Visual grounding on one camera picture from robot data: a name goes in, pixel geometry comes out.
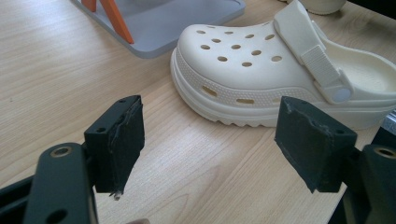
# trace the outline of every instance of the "crocs shoe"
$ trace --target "crocs shoe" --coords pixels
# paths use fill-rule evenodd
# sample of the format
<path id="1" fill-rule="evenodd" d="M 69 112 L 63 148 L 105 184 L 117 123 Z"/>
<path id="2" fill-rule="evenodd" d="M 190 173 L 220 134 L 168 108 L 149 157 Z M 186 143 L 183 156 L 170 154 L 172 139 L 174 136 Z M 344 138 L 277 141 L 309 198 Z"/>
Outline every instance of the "crocs shoe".
<path id="1" fill-rule="evenodd" d="M 171 59 L 175 86 L 201 116 L 275 127 L 283 95 L 305 100 L 358 130 L 396 107 L 396 66 L 330 41 L 293 1 L 249 27 L 192 25 Z"/>
<path id="2" fill-rule="evenodd" d="M 293 0 L 279 0 L 291 3 Z M 311 13 L 318 15 L 332 14 L 347 2 L 347 0 L 300 0 L 301 4 Z"/>

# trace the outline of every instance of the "orange object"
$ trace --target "orange object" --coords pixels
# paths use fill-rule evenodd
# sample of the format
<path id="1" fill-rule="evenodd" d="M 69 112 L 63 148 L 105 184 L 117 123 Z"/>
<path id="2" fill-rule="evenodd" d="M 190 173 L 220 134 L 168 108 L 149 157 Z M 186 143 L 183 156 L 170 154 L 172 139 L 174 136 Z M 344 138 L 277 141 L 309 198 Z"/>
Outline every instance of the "orange object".
<path id="1" fill-rule="evenodd" d="M 114 31 L 126 42 L 133 44 L 134 40 L 132 39 L 131 33 L 129 33 L 128 27 L 126 26 L 114 0 L 100 0 L 100 2 L 114 28 Z M 91 12 L 96 11 L 96 0 L 81 0 L 81 4 Z"/>
<path id="2" fill-rule="evenodd" d="M 96 0 L 81 0 L 81 4 L 91 12 L 96 11 Z"/>

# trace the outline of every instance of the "shoe strap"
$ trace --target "shoe strap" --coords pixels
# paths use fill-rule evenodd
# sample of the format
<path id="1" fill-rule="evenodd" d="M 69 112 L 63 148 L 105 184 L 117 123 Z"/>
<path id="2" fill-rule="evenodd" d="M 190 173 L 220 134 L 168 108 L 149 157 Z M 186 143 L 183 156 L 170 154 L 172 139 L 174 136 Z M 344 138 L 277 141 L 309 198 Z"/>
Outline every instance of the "shoe strap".
<path id="1" fill-rule="evenodd" d="M 315 86 L 331 104 L 350 99 L 353 87 L 341 69 L 336 69 L 320 40 L 320 29 L 309 19 L 303 5 L 294 0 L 276 13 L 276 31 L 285 41 L 298 62 L 308 69 L 315 79 Z"/>

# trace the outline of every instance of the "wooden table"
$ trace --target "wooden table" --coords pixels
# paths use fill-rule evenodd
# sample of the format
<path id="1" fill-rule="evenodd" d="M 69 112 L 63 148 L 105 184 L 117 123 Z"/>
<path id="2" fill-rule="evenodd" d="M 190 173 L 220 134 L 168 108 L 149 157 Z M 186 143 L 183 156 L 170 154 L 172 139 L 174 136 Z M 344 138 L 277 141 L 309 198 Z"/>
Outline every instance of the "wooden table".
<path id="1" fill-rule="evenodd" d="M 228 26 L 272 20 L 285 6 L 246 0 Z M 396 21 L 346 3 L 310 14 L 330 40 L 396 63 Z M 146 146 L 118 202 L 97 194 L 101 223 L 326 223 L 342 193 L 311 194 L 274 128 L 201 118 L 170 77 L 171 52 L 137 58 L 65 0 L 0 2 L 0 187 L 35 173 L 41 152 L 83 132 L 115 101 L 141 94 Z M 357 147 L 378 127 L 359 131 Z"/>

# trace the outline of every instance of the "black metal bracket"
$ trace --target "black metal bracket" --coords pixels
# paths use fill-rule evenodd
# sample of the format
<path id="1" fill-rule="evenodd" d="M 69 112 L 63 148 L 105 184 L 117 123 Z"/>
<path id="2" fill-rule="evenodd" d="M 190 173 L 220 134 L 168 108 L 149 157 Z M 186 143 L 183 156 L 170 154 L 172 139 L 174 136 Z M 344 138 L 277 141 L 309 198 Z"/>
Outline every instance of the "black metal bracket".
<path id="1" fill-rule="evenodd" d="M 118 100 L 85 143 L 44 151 L 34 176 L 0 189 L 0 223 L 97 223 L 92 187 L 123 193 L 145 143 L 141 97 Z"/>
<path id="2" fill-rule="evenodd" d="M 355 148 L 357 134 L 306 101 L 282 97 L 276 142 L 311 191 L 338 192 L 346 220 L 396 223 L 396 149 Z"/>

